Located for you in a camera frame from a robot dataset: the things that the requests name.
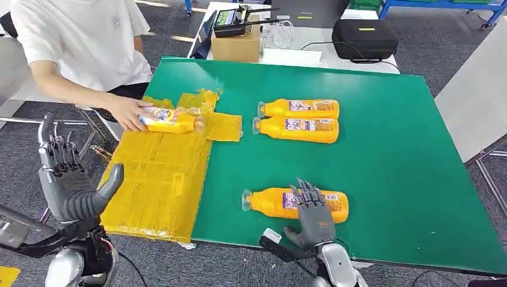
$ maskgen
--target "green tabletop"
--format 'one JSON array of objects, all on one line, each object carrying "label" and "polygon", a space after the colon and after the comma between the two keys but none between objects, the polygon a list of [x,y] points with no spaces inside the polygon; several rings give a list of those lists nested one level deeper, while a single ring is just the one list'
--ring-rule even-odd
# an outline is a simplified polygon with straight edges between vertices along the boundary
[{"label": "green tabletop", "polygon": [[[165,57],[146,95],[176,103],[200,88],[223,91],[216,111],[242,115],[244,136],[213,143],[194,240],[258,246],[267,227],[299,227],[240,204],[244,189],[287,187],[299,176],[347,194],[349,218],[336,229],[352,258],[507,274],[507,256],[422,77]],[[280,98],[338,100],[338,141],[253,135],[257,103]]]}]

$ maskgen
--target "black case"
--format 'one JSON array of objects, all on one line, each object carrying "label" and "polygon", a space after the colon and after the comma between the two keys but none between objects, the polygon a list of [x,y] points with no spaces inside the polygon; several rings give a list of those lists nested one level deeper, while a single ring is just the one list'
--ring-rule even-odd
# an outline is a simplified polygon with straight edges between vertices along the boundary
[{"label": "black case", "polygon": [[334,43],[334,47],[338,57],[347,60],[387,59],[398,47],[396,35],[383,20],[338,20],[331,38],[346,43]]}]

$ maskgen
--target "robotic hand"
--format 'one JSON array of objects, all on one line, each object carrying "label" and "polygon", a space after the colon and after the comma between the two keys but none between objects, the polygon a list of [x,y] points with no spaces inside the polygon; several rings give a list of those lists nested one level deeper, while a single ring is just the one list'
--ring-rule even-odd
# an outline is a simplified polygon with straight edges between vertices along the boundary
[{"label": "robotic hand", "polygon": [[54,119],[47,114],[39,127],[39,177],[51,213],[65,227],[46,240],[63,249],[49,265],[45,285],[111,286],[118,253],[99,224],[100,214],[123,183],[123,165],[113,166],[109,179],[96,190],[70,135],[64,140],[56,128],[53,132]]},{"label": "robotic hand", "polygon": [[98,218],[124,178],[123,165],[116,164],[109,179],[96,190],[83,169],[76,144],[53,134],[54,115],[47,114],[39,127],[39,169],[42,190],[51,213],[63,224]]},{"label": "robotic hand", "polygon": [[285,227],[287,238],[303,250],[317,249],[319,269],[314,287],[367,287],[359,272],[352,267],[347,251],[333,243],[336,237],[331,211],[320,190],[298,178],[300,190],[291,185],[298,206],[301,232]]}]

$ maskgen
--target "cardboard box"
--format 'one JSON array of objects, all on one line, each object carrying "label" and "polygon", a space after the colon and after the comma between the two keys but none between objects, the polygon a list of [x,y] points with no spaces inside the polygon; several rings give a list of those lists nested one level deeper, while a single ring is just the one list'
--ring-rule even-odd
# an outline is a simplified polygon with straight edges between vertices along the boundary
[{"label": "cardboard box", "polygon": [[[250,15],[248,20],[258,21],[259,15]],[[247,32],[251,29],[252,33],[225,38],[217,38],[213,32],[211,36],[213,60],[258,63],[261,32],[259,25],[246,27]]]}]

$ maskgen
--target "yellow bottle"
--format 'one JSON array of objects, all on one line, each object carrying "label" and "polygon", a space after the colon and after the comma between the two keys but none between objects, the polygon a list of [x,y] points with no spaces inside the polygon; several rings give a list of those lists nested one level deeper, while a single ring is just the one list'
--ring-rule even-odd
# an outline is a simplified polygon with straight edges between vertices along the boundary
[{"label": "yellow bottle", "polygon": [[196,117],[185,111],[175,111],[173,109],[153,106],[143,109],[157,118],[157,121],[153,121],[150,118],[139,117],[139,120],[146,124],[150,132],[186,133],[194,130],[198,132],[204,130],[204,122],[201,116]]},{"label": "yellow bottle", "polygon": [[[329,206],[334,223],[344,222],[349,215],[349,201],[339,191],[320,191]],[[290,188],[268,188],[258,193],[244,190],[242,209],[257,210],[270,217],[298,219],[297,203]]]},{"label": "yellow bottle", "polygon": [[335,100],[285,100],[278,99],[272,103],[259,102],[257,116],[266,117],[303,117],[303,118],[338,118],[340,106]]},{"label": "yellow bottle", "polygon": [[332,144],[338,138],[338,121],[334,118],[253,118],[252,132],[275,139]]}]

